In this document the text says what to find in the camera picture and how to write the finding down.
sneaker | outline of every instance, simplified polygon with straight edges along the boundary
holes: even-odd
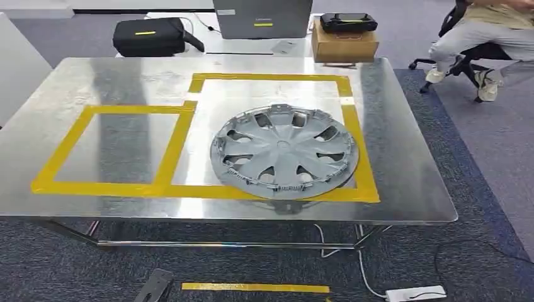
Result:
[[[438,71],[436,67],[432,68],[426,74],[426,81],[432,84],[437,84],[441,82],[441,80],[443,80],[444,78],[445,78],[445,73],[443,71]]]
[[[503,85],[502,81],[496,81],[491,79],[488,74],[492,72],[493,69],[478,71],[475,73],[475,81],[479,83],[479,99],[485,102],[493,102],[497,99],[497,91],[499,86]]]

gray laptop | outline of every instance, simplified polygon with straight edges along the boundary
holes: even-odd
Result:
[[[302,38],[312,0],[213,0],[225,39]]]

metal table top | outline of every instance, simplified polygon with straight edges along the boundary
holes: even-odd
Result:
[[[350,79],[352,98],[335,82],[210,80],[188,88],[194,73],[327,74]],[[321,109],[343,122],[340,103],[354,102],[380,195],[379,203],[251,201],[215,198],[139,198],[34,194],[31,182],[87,105],[182,105],[198,101],[173,184],[218,185],[210,144],[234,115],[269,104]],[[56,181],[153,181],[178,117],[100,114],[88,122]],[[457,212],[387,59],[355,67],[315,64],[311,58],[64,60],[0,131],[0,215],[134,218],[138,220],[353,221],[432,225]]]

hubcap center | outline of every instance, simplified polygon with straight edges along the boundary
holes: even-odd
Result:
[[[278,143],[276,143],[276,146],[278,146],[278,148],[282,150],[287,150],[291,147],[291,145],[284,140],[278,141]]]

blue carpet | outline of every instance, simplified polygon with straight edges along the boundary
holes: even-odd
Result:
[[[436,247],[444,242],[486,240],[526,258],[499,203],[459,137],[437,95],[422,96],[420,70],[396,74],[457,207],[447,226],[391,228],[364,250],[376,291],[439,283]],[[86,221],[75,222],[78,227]],[[350,225],[324,225],[327,241],[353,240]],[[175,240],[310,240],[309,224],[105,223],[99,236]],[[0,301],[133,301],[155,268],[171,271],[174,301],[382,301],[363,285],[358,257],[340,252],[322,259],[312,250],[119,249],[97,250],[30,223],[0,221]],[[534,266],[500,256],[476,242],[448,245],[438,266],[449,301],[533,301]],[[180,282],[255,282],[327,285],[331,294],[180,291]]]

